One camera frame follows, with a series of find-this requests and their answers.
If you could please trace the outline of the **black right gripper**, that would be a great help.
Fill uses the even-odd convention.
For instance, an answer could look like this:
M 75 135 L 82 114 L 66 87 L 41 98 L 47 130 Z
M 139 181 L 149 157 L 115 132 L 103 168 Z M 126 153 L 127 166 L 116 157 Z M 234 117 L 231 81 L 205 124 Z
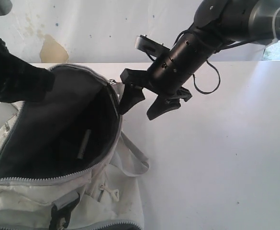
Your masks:
M 211 45 L 205 44 L 194 34 L 185 33 L 168 53 L 157 57 L 147 70 L 124 69 L 120 75 L 125 87 L 119 113 L 126 114 L 145 99 L 143 88 L 159 95 L 146 113 L 149 120 L 179 109 L 180 99 L 166 98 L 175 95 L 212 54 Z

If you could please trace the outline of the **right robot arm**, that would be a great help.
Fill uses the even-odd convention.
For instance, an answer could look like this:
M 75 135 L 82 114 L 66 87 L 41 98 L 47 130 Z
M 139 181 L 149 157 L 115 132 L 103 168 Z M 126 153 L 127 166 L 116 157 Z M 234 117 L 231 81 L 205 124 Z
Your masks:
M 280 40 L 280 0 L 204 0 L 196 10 L 191 26 L 180 32 L 173 47 L 167 48 L 145 35 L 136 39 L 136 49 L 151 60 L 147 70 L 125 69 L 119 103 L 126 114 L 143 101 L 143 89 L 157 95 L 147 111 L 153 120 L 179 109 L 191 99 L 184 83 L 220 51 L 246 44 L 271 45 Z

